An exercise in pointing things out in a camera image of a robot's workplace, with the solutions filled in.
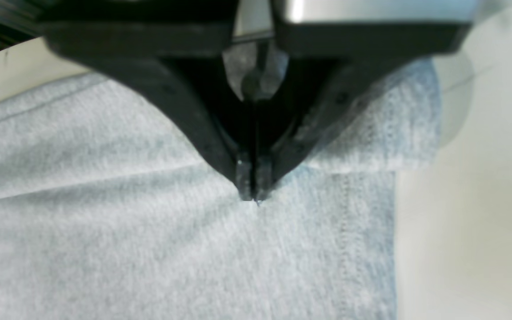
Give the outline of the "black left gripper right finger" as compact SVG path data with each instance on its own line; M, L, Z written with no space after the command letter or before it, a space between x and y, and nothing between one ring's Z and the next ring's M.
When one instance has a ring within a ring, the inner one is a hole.
M276 23L276 45L289 61L278 91L254 107L254 199L266 199L375 83L422 57L455 52L470 29L469 22Z

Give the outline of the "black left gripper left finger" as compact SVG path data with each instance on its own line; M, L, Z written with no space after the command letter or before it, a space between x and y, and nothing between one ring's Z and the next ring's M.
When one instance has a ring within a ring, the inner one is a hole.
M234 23L45 21L57 55L134 90L167 116L202 158L251 201L250 129L226 80Z

